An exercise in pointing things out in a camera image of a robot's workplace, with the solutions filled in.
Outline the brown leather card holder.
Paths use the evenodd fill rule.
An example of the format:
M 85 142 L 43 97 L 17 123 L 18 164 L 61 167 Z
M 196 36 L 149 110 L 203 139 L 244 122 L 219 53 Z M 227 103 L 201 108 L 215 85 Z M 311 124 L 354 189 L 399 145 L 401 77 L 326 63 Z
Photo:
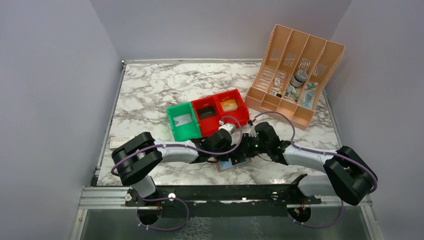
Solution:
M 252 160 L 249 157 L 245 157 L 240 159 L 232 159 L 229 158 L 227 161 L 218 161 L 216 163 L 216 168 L 218 172 L 227 171 L 236 167 L 247 165 L 248 163 L 251 163 Z

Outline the green plastic bin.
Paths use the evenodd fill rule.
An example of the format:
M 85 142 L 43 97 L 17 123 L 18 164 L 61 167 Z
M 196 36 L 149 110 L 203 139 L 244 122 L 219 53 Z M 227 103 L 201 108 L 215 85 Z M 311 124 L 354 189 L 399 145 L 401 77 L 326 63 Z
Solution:
M 174 140 L 183 142 L 202 137 L 200 125 L 190 102 L 166 109 Z

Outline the red double plastic bin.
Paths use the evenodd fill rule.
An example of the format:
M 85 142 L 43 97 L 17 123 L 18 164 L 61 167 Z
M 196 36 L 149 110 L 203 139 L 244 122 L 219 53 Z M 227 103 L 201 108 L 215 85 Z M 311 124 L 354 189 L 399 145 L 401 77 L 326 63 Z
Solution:
M 223 112 L 220 102 L 235 99 L 238 104 L 238 109 L 230 112 Z M 202 137 L 209 137 L 215 131 L 218 130 L 220 124 L 219 121 L 222 120 L 224 123 L 236 124 L 236 121 L 240 123 L 241 126 L 245 126 L 247 121 L 250 119 L 249 110 L 245 105 L 244 100 L 241 97 L 240 92 L 237 89 L 224 91 L 217 93 L 211 96 L 199 98 L 191 102 L 195 116 L 199 123 L 200 132 Z M 216 111 L 216 116 L 209 117 L 206 119 L 199 119 L 197 110 L 213 106 Z

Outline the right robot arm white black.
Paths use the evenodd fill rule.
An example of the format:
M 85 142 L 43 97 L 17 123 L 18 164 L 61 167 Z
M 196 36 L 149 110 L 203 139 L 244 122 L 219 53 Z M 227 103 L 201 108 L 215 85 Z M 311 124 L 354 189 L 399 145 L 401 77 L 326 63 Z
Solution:
M 274 163 L 321 172 L 321 175 L 299 176 L 294 181 L 288 196 L 296 204 L 312 196 L 336 196 L 356 206 L 376 185 L 376 174 L 350 147 L 328 151 L 297 146 L 291 141 L 280 140 L 267 122 L 259 123 L 251 130 L 256 135 L 245 133 L 238 147 L 243 157 L 266 154 Z

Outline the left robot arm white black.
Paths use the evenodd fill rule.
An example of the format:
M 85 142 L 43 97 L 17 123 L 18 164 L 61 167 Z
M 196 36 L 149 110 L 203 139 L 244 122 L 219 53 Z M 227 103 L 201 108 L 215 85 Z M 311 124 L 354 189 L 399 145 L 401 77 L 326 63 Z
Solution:
M 157 187 L 150 172 L 160 163 L 204 163 L 210 158 L 227 158 L 238 147 L 231 133 L 220 129 L 209 137 L 186 141 L 155 140 L 150 132 L 142 132 L 111 156 L 114 166 L 111 174 L 120 178 L 123 186 L 132 187 L 144 205 L 157 200 Z

